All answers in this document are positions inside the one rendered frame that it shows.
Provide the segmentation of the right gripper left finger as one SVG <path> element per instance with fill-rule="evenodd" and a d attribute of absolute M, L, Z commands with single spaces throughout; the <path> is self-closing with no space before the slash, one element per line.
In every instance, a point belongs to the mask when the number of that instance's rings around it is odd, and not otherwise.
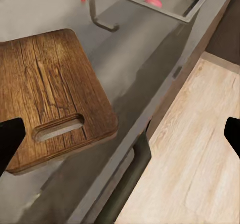
<path fill-rule="evenodd" d="M 0 177 L 26 136 L 21 117 L 0 123 Z"/>

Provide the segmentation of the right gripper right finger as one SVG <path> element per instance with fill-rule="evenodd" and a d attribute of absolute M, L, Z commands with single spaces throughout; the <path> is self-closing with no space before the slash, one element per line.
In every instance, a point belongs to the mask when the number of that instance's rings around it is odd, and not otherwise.
<path fill-rule="evenodd" d="M 240 119 L 229 117 L 225 125 L 224 135 L 240 157 Z"/>

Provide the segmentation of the cutting board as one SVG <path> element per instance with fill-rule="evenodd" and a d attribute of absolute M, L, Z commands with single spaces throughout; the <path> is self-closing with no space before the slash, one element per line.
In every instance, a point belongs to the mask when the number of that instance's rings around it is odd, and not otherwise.
<path fill-rule="evenodd" d="M 0 42 L 0 123 L 21 117 L 26 136 L 6 171 L 14 173 L 113 135 L 118 118 L 72 29 Z M 49 127 L 82 127 L 35 141 Z"/>

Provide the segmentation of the vidalia onion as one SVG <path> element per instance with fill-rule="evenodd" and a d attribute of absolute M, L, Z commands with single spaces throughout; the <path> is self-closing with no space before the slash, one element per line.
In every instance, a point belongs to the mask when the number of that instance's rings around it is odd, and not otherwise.
<path fill-rule="evenodd" d="M 145 2 L 162 9 L 162 1 L 161 0 L 146 0 Z"/>

